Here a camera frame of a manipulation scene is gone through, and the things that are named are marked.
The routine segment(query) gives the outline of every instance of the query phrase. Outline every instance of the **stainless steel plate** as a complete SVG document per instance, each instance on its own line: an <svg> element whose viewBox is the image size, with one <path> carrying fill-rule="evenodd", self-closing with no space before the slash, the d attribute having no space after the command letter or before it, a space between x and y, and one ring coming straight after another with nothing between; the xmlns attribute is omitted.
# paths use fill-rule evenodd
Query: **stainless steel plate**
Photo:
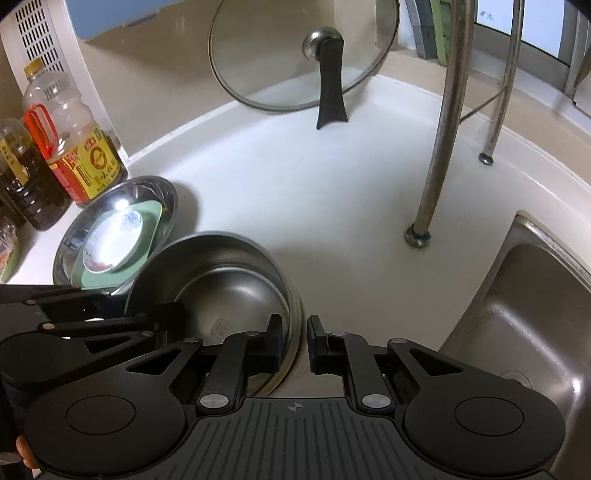
<svg viewBox="0 0 591 480"><path fill-rule="evenodd" d="M163 206L160 221L156 227L152 251L155 255L166 244L173 229L178 207L178 195L174 185L161 177L145 176L127 180L97 197L85 210L80 212L61 239L53 261L53 283L70 285L74 263L82 249L94 222L104 213L132 206L146 200L156 200ZM135 275L127 279L113 294L129 290Z"/></svg>

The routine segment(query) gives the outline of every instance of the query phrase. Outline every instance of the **green dish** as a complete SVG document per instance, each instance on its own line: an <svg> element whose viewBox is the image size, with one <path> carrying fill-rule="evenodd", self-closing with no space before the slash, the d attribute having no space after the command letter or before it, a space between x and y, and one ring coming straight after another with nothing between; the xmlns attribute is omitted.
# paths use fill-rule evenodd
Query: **green dish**
<svg viewBox="0 0 591 480"><path fill-rule="evenodd" d="M132 207L141 214L142 220L144 221L142 239L140 240L138 249L133 256L117 270L97 274L85 269L82 261L82 252L84 249L81 248L78 257L74 262L74 268L72 269L72 285L78 285L79 287L88 289L119 287L127 279L135 275L144 265L150 256L152 242L154 241L156 227L160 221L163 207L162 204L156 200L147 200L146 202L136 203ZM107 212L100 216L95 221L90 231L93 231L96 225L100 224L104 218L111 214L112 212Z"/></svg>

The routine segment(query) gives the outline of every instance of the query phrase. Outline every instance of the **metal rack leg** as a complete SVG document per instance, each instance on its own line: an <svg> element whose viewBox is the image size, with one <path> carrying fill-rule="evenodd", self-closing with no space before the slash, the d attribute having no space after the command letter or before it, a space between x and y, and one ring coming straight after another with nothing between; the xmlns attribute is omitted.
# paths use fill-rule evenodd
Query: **metal rack leg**
<svg viewBox="0 0 591 480"><path fill-rule="evenodd" d="M505 121L505 114L509 106L509 99L513 91L513 82L517 72L517 61L521 49L521 33L523 32L523 19L525 12L525 0L513 0L513 22L511 25L511 40L509 41L509 53L505 65L505 75L501 83L502 96L496 104L495 113L492 116L492 126L488 134L488 140L482 153L478 158L485 165L492 165L492 154L495 152L496 143L501 134L501 128Z"/></svg>
<svg viewBox="0 0 591 480"><path fill-rule="evenodd" d="M429 225L439 200L452 157L457 128L460 125L472 52L475 9L476 0L452 2L450 54L435 145L416 220L405 234L407 242L416 248L426 247L431 238Z"/></svg>

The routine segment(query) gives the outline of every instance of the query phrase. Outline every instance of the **glass pot lid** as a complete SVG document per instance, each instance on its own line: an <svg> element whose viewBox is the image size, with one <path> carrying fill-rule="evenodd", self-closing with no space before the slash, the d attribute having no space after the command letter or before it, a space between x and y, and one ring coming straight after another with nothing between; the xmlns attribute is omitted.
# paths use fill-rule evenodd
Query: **glass pot lid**
<svg viewBox="0 0 591 480"><path fill-rule="evenodd" d="M398 0L222 0L209 33L209 60L236 100L268 111L301 110L320 100L310 34L329 27L344 39L346 93L383 61L399 21Z"/></svg>

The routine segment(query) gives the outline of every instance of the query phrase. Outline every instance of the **window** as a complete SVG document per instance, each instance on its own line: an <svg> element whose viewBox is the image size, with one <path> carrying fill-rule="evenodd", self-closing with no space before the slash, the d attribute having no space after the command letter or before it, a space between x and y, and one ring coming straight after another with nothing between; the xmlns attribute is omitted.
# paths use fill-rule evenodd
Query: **window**
<svg viewBox="0 0 591 480"><path fill-rule="evenodd" d="M475 48L505 60L512 17L513 0L478 0ZM565 91L576 33L577 9L569 2L527 0L519 68Z"/></svg>

